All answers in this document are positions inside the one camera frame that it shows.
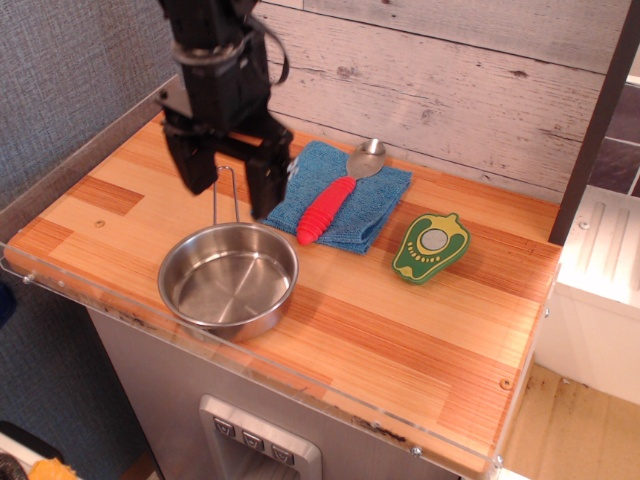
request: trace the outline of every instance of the metal spoon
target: metal spoon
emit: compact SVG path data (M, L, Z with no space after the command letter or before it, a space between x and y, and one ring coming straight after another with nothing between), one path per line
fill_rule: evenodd
M376 138L358 145L347 160L347 175L334 180L300 218L296 230L298 243L308 245L320 238L356 188L356 180L378 173L384 166L385 158L384 144Z

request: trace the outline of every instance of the black metal frame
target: black metal frame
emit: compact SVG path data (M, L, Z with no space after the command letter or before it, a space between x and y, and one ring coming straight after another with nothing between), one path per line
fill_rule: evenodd
M639 45L640 0L632 0L618 44L609 64L609 70L604 79L600 96L593 111L591 122L587 128L584 142L562 198L560 211L551 230L549 236L551 243L564 245L569 236L571 224L587 188L598 151L604 141Z

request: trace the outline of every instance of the white wooden wall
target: white wooden wall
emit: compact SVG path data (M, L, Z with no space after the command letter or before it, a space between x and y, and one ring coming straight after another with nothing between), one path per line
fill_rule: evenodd
M630 0L270 0L292 129L559 202ZM281 55L270 45L274 65Z

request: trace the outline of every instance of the blue cloth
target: blue cloth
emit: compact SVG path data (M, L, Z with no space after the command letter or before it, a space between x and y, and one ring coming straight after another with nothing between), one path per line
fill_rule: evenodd
M349 154L331 145L310 142L296 159L284 202L264 223L295 235L307 207L331 182L347 174L348 158ZM317 243L364 255L409 188L410 181L410 172L391 167L383 167L378 174L358 180L355 190Z

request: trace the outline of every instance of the gray wall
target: gray wall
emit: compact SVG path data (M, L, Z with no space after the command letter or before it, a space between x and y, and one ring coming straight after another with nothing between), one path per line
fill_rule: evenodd
M0 210L176 69L152 0L0 3ZM18 309L0 329L0 419L87 479L117 479L144 438L85 310L1 272Z

